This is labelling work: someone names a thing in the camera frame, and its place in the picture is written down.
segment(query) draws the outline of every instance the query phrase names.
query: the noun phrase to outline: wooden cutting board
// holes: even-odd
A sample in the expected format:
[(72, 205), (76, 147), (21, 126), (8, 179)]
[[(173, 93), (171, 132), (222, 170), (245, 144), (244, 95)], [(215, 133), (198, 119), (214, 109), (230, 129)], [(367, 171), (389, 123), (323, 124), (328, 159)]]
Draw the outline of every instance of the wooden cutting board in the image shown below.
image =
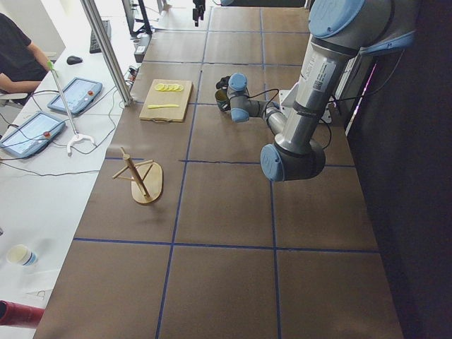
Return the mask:
[[(158, 84), (177, 84), (184, 86), (181, 91), (159, 91), (155, 87)], [(183, 122), (186, 114), (186, 106), (189, 103), (193, 83), (186, 80), (155, 79), (150, 86), (148, 96), (140, 112), (141, 120), (175, 121)], [(165, 107), (148, 109), (148, 105), (174, 104), (179, 107)]]

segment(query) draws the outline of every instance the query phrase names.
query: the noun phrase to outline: blue grid line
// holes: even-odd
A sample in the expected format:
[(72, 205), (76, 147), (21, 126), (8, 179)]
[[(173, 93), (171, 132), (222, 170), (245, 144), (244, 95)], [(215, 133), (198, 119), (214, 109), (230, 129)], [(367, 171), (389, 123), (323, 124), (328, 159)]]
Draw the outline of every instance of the blue grid line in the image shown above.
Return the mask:
[(344, 168), (355, 168), (354, 165), (339, 165), (339, 164), (325, 164), (325, 167), (344, 167)]
[(260, 165), (260, 162), (222, 161), (222, 160), (179, 160), (180, 162), (192, 162), (196, 164), (228, 164), (228, 165)]
[[(161, 61), (161, 60), (143, 60), (142, 64), (154, 64), (154, 63), (161, 63), (161, 64), (193, 64), (193, 65), (236, 65), (236, 66), (262, 66), (262, 63), (237, 63), (237, 62), (180, 62), (180, 61)], [(301, 64), (265, 64), (266, 66), (289, 66), (289, 67), (301, 67)]]
[[(144, 101), (141, 100), (135, 100), (135, 103), (139, 105), (144, 105)], [(187, 106), (196, 106), (196, 105), (215, 105), (216, 104), (203, 104), (203, 103), (197, 103), (197, 102), (187, 102)]]
[[(226, 165), (260, 165), (260, 162), (246, 161), (223, 161), (223, 160), (179, 160), (180, 162), (193, 162), (198, 164), (226, 164)], [(354, 165), (325, 164), (325, 167), (331, 168), (355, 168)]]
[(251, 245), (224, 245), (224, 244), (197, 244), (189, 242), (176, 242), (175, 246), (179, 247), (205, 247), (209, 249), (257, 249), (264, 251), (272, 251), (273, 248), (269, 246), (251, 246)]
[(228, 244), (200, 244), (188, 242), (152, 242), (141, 240), (124, 240), (124, 239), (98, 239), (98, 238), (73, 238), (76, 242), (103, 242), (108, 244), (137, 244), (150, 246), (177, 246), (177, 247), (205, 247), (211, 249), (253, 249), (264, 251), (294, 251), (294, 252), (319, 252), (319, 253), (354, 253), (354, 254), (379, 254), (378, 250), (366, 249), (316, 249), (307, 247), (279, 247), (279, 246), (253, 246), (253, 245), (228, 245)]
[(276, 245), (276, 220), (275, 220), (275, 197), (273, 195), (273, 182), (270, 184), (270, 207), (271, 207), (271, 228), (273, 234), (273, 264), (275, 270), (275, 293), (276, 293), (276, 320), (278, 326), (278, 339), (283, 337), (281, 331), (281, 299), (280, 299), (280, 276), (278, 268), (278, 250)]
[[(105, 157), (106, 160), (124, 160), (122, 157)], [(144, 158), (142, 157), (133, 157), (132, 160), (134, 161), (143, 161)]]
[(261, 26), (261, 30), (177, 30), (177, 29), (170, 29), (170, 30), (159, 30), (157, 29), (156, 32), (210, 32), (210, 33), (277, 33), (277, 34), (309, 34), (309, 32), (300, 30), (299, 32), (284, 32), (284, 31), (273, 31), (273, 30), (263, 30)]
[(108, 244), (133, 244), (133, 245), (163, 245), (169, 246), (170, 242), (146, 242), (138, 240), (118, 240), (118, 239), (96, 239), (96, 238), (73, 238), (75, 242), (105, 242)]
[[(262, 8), (259, 9), (259, 14), (261, 17), (261, 43), (262, 43), (262, 69), (265, 75), (266, 71), (266, 44), (263, 38), (263, 14)], [(267, 82), (263, 83), (263, 90), (267, 90)], [(265, 93), (265, 99), (268, 100), (268, 92)], [(268, 181), (270, 185), (270, 211), (271, 211), (271, 231), (273, 238), (273, 270), (275, 278), (275, 298), (276, 298), (276, 328), (278, 330), (278, 339), (283, 337), (281, 331), (281, 303), (280, 303), (280, 276), (278, 269), (278, 251), (276, 250), (276, 222), (275, 222), (275, 204), (273, 195), (273, 182)]]
[(355, 253), (355, 254), (379, 254), (378, 250), (371, 249), (310, 249), (298, 247), (277, 247), (278, 251), (288, 252), (326, 252), (326, 253)]
[[(209, 16), (209, 21), (208, 21), (208, 25), (207, 25), (206, 40), (204, 42), (203, 58), (202, 58), (202, 61), (201, 61), (201, 65), (203, 65), (204, 59), (206, 57), (207, 40), (208, 40), (208, 34), (209, 34), (208, 30), (209, 30), (209, 27), (210, 27), (211, 18), (212, 18), (212, 16)], [(194, 105), (193, 118), (191, 120), (189, 142), (188, 142), (187, 148), (186, 148), (186, 155), (185, 155), (185, 159), (186, 160), (188, 160), (189, 154), (190, 154), (191, 138), (193, 136), (194, 124), (195, 124), (195, 121), (196, 121), (196, 111), (197, 111), (197, 108), (198, 108), (197, 102), (198, 102), (199, 92), (200, 92), (200, 88), (201, 88), (202, 75), (203, 75), (203, 70), (201, 68), (201, 71), (199, 72), (199, 78), (198, 78), (198, 90), (196, 91), (196, 99), (195, 99), (195, 105)], [(180, 192), (179, 192), (179, 200), (177, 202), (176, 218), (174, 220), (174, 229), (173, 229), (173, 232), (172, 232), (171, 246), (170, 246), (170, 249), (169, 249), (167, 272), (165, 274), (165, 282), (164, 282), (164, 285), (163, 285), (162, 300), (160, 302), (160, 310), (159, 310), (159, 315), (158, 315), (157, 328), (155, 330), (155, 339), (159, 339), (159, 337), (160, 337), (160, 329), (161, 329), (161, 326), (162, 326), (162, 317), (163, 317), (163, 311), (164, 311), (164, 308), (165, 308), (165, 300), (166, 300), (166, 295), (167, 295), (168, 280), (170, 279), (172, 254), (174, 252), (174, 244), (175, 244), (175, 239), (176, 239), (176, 234), (177, 234), (177, 225), (179, 223), (179, 215), (180, 215), (181, 204), (182, 204), (182, 196), (184, 195), (184, 186), (185, 186), (187, 167), (188, 167), (188, 163), (185, 162), (184, 163), (184, 173), (182, 175), (181, 189), (180, 189)]]

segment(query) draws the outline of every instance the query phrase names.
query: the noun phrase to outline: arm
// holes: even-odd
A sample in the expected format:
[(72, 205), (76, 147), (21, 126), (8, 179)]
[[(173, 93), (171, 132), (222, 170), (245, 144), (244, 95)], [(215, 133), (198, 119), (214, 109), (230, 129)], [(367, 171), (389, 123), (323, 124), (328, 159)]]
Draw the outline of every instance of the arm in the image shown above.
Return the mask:
[(419, 6), (419, 0), (316, 0), (309, 14), (311, 37), (288, 117), (275, 105), (259, 106), (250, 100), (243, 74), (230, 77), (227, 96), (233, 120), (262, 117), (275, 134), (273, 144), (261, 151), (267, 178), (275, 182), (310, 179), (323, 170), (325, 153), (312, 136), (348, 60), (358, 53), (380, 55), (409, 47)]
[(0, 73), (0, 90), (8, 93), (31, 93), (40, 83), (40, 81), (12, 81), (6, 74)]
[(49, 61), (49, 59), (45, 56), (44, 52), (34, 42), (31, 42), (27, 46), (27, 49), (30, 52), (32, 52), (32, 54), (35, 57), (36, 61), (39, 62), (40, 65), (42, 67), (44, 67), (44, 69), (46, 71), (50, 71), (49, 66), (47, 65), (47, 62)]

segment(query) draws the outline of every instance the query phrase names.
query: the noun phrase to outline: black curtain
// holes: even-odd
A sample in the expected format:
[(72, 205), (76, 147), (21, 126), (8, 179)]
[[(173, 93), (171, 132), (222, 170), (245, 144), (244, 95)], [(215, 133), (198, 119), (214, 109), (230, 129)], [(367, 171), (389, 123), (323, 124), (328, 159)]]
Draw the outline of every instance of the black curtain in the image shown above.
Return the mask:
[[(407, 339), (452, 338), (452, 10), (424, 0), (414, 47), (349, 143)], [(369, 91), (400, 54), (377, 59)]]

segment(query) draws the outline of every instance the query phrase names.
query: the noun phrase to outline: cable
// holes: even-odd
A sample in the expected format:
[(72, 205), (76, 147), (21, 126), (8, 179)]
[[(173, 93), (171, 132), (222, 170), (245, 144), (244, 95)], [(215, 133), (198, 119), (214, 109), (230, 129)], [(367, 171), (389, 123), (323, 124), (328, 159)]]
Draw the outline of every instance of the cable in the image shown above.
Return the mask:
[(30, 96), (32, 98), (32, 100), (35, 102), (37, 108), (40, 109), (40, 111), (42, 111), (41, 106), (39, 106), (39, 104), (37, 103), (36, 99), (35, 99), (35, 95), (37, 94), (50, 94), (50, 93), (59, 93), (57, 90), (38, 90), (37, 92), (32, 93), (32, 95)]
[[(112, 105), (112, 107), (110, 108), (110, 111), (108, 111), (108, 118), (109, 118), (109, 120), (113, 123), (113, 128), (110, 130), (110, 132), (108, 132), (108, 134), (102, 139), (102, 141), (100, 141), (100, 143), (96, 144), (96, 146), (95, 146), (92, 150), (90, 150), (90, 151), (88, 151), (88, 152), (83, 152), (82, 150), (77, 149), (77, 147), (75, 147), (75, 146), (72, 146), (72, 149), (74, 149), (75, 151), (79, 152), (80, 154), (88, 155), (88, 154), (94, 152), (100, 145), (102, 145), (102, 144), (105, 142), (105, 140), (107, 140), (107, 138), (110, 136), (110, 134), (112, 134), (112, 133), (114, 132), (114, 130), (116, 129), (116, 123), (114, 122), (111, 113), (112, 113), (112, 110), (113, 110), (114, 105), (115, 105), (114, 95), (115, 95), (117, 92), (118, 92), (117, 89), (113, 92), (113, 105)], [(55, 143), (54, 141), (52, 141), (52, 143), (53, 143), (54, 145), (56, 145), (56, 146), (59, 146), (59, 147), (65, 147), (65, 145), (61, 145), (61, 144)]]
[(270, 102), (272, 102), (273, 99), (275, 99), (276, 95), (278, 95), (279, 92), (280, 92), (280, 90), (278, 90), (277, 88), (272, 88), (271, 90), (276, 90), (276, 93), (275, 93), (274, 96), (271, 97), (271, 99), (269, 99), (269, 101), (267, 101), (265, 107), (263, 108), (263, 114), (265, 114), (265, 113), (267, 112), (268, 104), (269, 104)]
[(3, 116), (2, 113), (0, 113), (0, 117), (3, 119), (4, 122), (6, 122), (8, 124), (8, 126), (11, 125), (11, 123), (5, 119), (5, 117)]
[(154, 8), (147, 7), (147, 6), (144, 6), (144, 8), (150, 9), (152, 12), (156, 12), (157, 14), (160, 14), (160, 12), (159, 12), (159, 11), (156, 11)]
[(76, 174), (87, 174), (87, 173), (99, 173), (99, 170), (98, 170), (98, 169), (93, 169), (93, 170), (90, 170), (90, 171), (82, 171), (82, 172), (65, 172), (65, 173), (57, 173), (57, 174), (55, 174), (55, 173), (40, 174), (40, 173), (37, 173), (37, 172), (34, 172), (34, 171), (30, 171), (30, 170), (28, 170), (28, 169), (24, 169), (24, 168), (20, 168), (20, 167), (16, 167), (16, 166), (7, 164), (7, 163), (5, 163), (5, 162), (2, 162), (2, 164), (5, 165), (5, 166), (14, 168), (15, 170), (19, 170), (19, 171), (22, 171), (22, 172), (31, 173), (31, 174), (37, 175), (37, 176), (39, 176), (39, 177), (62, 177), (62, 176), (64, 176), (64, 175), (76, 175)]
[(398, 66), (399, 63), (400, 63), (400, 60), (402, 59), (402, 56), (403, 56), (403, 53), (404, 53), (404, 52), (405, 52), (405, 50), (402, 50), (402, 52), (400, 53), (400, 56), (398, 57), (397, 62), (396, 62), (395, 65), (394, 65), (393, 70), (391, 71), (391, 73), (389, 74), (388, 78), (383, 82), (383, 84), (382, 84), (379, 88), (377, 88), (376, 90), (373, 90), (372, 92), (369, 92), (369, 93), (367, 93), (367, 94), (358, 95), (358, 96), (356, 96), (356, 97), (346, 97), (346, 98), (343, 98), (343, 99), (334, 99), (334, 98), (333, 98), (333, 100), (328, 101), (328, 104), (331, 103), (331, 102), (337, 103), (337, 102), (339, 102), (339, 101), (354, 100), (354, 99), (359, 99), (359, 98), (362, 98), (362, 97), (369, 97), (369, 96), (374, 95), (375, 93), (379, 92), (380, 90), (382, 90), (383, 87), (386, 86), (386, 84), (387, 84), (387, 83), (389, 82), (389, 80), (392, 78), (393, 74), (396, 72), (397, 66)]
[[(53, 130), (55, 130), (57, 127), (59, 127), (60, 125), (64, 124), (65, 122), (66, 122), (66, 120), (61, 121), (57, 125), (55, 125), (52, 129), (50, 129), (49, 131), (45, 131), (45, 132), (49, 132), (50, 133)], [(10, 144), (10, 145), (0, 146), (0, 150), (2, 148), (8, 148), (8, 147), (11, 147), (11, 146), (21, 145), (23, 143), (27, 143), (28, 141), (41, 141), (41, 140), (45, 141), (45, 140), (47, 140), (45, 137), (44, 138), (42, 137), (42, 133), (39, 136), (35, 136), (35, 137), (31, 138), (29, 136), (26, 136), (23, 133), (23, 131), (20, 128), (20, 126), (17, 126), (17, 125), (14, 125), (14, 124), (10, 124), (9, 126), (14, 127), (15, 129), (17, 129), (23, 135), (23, 137), (26, 138), (27, 140), (21, 141), (20, 143), (13, 143), (13, 144)], [(25, 157), (16, 157), (16, 158), (8, 158), (8, 159), (0, 159), (0, 160), (22, 160), (22, 159), (26, 159), (26, 158)]]
[(331, 97), (333, 98), (335, 108), (338, 110), (339, 115), (342, 117), (342, 110), (337, 103), (338, 99), (336, 99), (336, 97), (333, 94), (331, 95)]
[(323, 118), (320, 118), (320, 120), (323, 121), (323, 123), (326, 125), (326, 127), (328, 127), (328, 131), (330, 132), (330, 138), (328, 140), (328, 143), (326, 144), (326, 146), (322, 147), (322, 150), (325, 150), (331, 144), (331, 139), (333, 138), (333, 132), (331, 131), (330, 125), (328, 125), (328, 123), (325, 120), (323, 120)]
[(260, 93), (258, 93), (258, 94), (252, 95), (251, 97), (248, 96), (248, 99), (252, 99), (253, 97), (258, 97), (259, 95), (266, 94), (266, 93), (268, 93), (268, 92), (271, 92), (272, 90), (276, 90), (276, 91), (277, 91), (276, 94), (278, 94), (278, 93), (280, 92), (280, 90), (278, 90), (277, 88), (271, 88), (270, 90), (264, 90), (263, 92), (260, 92)]
[(97, 105), (104, 97), (106, 97), (108, 95), (108, 93), (110, 93), (113, 89), (115, 89), (116, 87), (113, 86), (112, 88), (110, 88), (102, 97), (99, 98), (99, 100), (96, 100), (96, 102), (94, 102), (91, 106), (89, 106), (89, 108), (87, 108), (83, 113), (86, 113), (87, 111), (89, 111), (90, 109), (92, 109), (95, 105)]

